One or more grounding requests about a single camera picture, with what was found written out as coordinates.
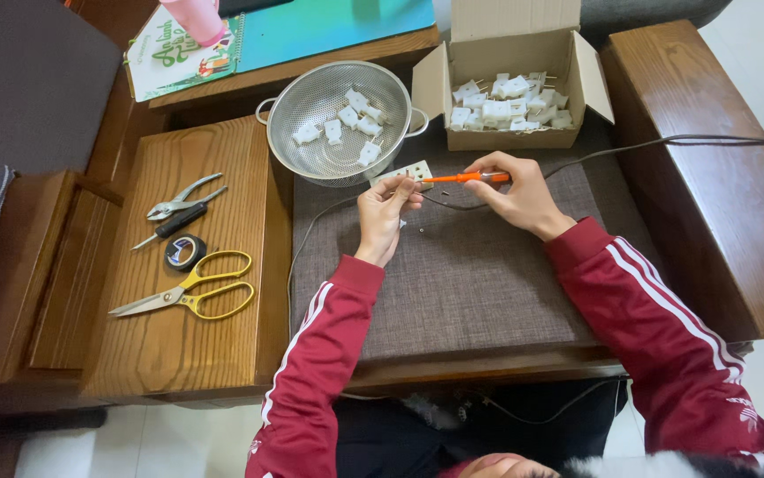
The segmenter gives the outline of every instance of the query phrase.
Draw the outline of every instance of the black screwdriver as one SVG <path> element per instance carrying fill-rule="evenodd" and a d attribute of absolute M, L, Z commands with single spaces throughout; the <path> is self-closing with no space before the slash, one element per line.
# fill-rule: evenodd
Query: black screwdriver
<path fill-rule="evenodd" d="M 167 222 L 156 227 L 155 233 L 152 235 L 152 237 L 149 237 L 142 243 L 139 243 L 136 246 L 132 247 L 131 250 L 134 251 L 136 249 L 139 249 L 140 247 L 143 247 L 149 241 L 152 241 L 155 237 L 160 237 L 161 239 L 166 239 L 167 237 L 170 237 L 171 235 L 180 231 L 182 228 L 184 228 L 191 222 L 194 222 L 197 219 L 204 216 L 206 212 L 208 212 L 208 204 L 205 202 L 199 202 L 198 204 L 191 206 L 190 208 L 187 208 L 183 210 L 182 212 L 175 214 L 175 216 L 173 216 L 171 220 L 168 220 Z"/>

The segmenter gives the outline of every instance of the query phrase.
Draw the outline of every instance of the power strip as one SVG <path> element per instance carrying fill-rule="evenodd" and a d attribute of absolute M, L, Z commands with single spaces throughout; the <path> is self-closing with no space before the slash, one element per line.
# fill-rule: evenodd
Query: power strip
<path fill-rule="evenodd" d="M 409 174 L 416 180 L 420 179 L 429 179 L 432 177 L 432 173 L 430 172 L 430 167 L 428 164 L 426 164 L 426 161 L 420 161 L 416 162 L 415 164 L 409 164 L 409 166 L 406 166 L 405 168 L 399 168 L 395 171 L 391 171 L 390 173 L 380 174 L 379 176 L 376 176 L 373 179 L 370 179 L 370 186 L 373 187 L 376 185 L 377 182 L 381 181 L 385 178 L 393 178 L 394 176 L 397 176 L 398 174 L 405 174 L 406 169 L 409 169 Z M 428 190 L 432 189 L 432 186 L 434 186 L 435 183 L 424 183 L 424 187 L 422 190 Z"/>

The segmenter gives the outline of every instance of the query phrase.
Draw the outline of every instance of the electrical tape roll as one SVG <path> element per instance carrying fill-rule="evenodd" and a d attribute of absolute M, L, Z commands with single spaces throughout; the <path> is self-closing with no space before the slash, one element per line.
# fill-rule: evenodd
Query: electrical tape roll
<path fill-rule="evenodd" d="M 182 259 L 181 251 L 189 247 L 193 251 L 186 258 Z M 179 272 L 190 272 L 207 254 L 208 247 L 205 241 L 199 239 L 196 235 L 185 234 L 167 243 L 164 249 L 164 262 L 170 269 L 178 270 Z"/>

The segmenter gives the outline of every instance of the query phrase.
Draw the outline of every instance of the cardboard box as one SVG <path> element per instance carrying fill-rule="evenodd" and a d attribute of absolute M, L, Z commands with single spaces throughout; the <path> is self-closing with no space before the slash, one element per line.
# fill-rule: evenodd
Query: cardboard box
<path fill-rule="evenodd" d="M 615 122 L 597 52 L 578 33 L 581 0 L 451 0 L 451 41 L 414 68 L 412 104 L 429 116 L 444 115 L 450 150 L 569 148 L 583 124 L 586 105 Z M 547 71 L 556 91 L 569 96 L 573 125 L 530 131 L 453 131 L 451 89 L 470 80 L 492 85 Z"/>

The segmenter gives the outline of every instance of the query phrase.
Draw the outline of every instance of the orange screwdriver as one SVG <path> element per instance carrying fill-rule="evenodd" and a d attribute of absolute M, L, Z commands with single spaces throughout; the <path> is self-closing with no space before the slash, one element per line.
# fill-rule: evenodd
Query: orange screwdriver
<path fill-rule="evenodd" d="M 470 180 L 483 181 L 483 183 L 491 183 L 493 185 L 507 185 L 512 182 L 512 177 L 505 171 L 496 171 L 494 173 L 464 173 L 456 174 L 455 176 L 441 176 L 438 178 L 423 179 L 424 183 L 443 183 L 443 182 L 456 182 L 463 183 Z"/>

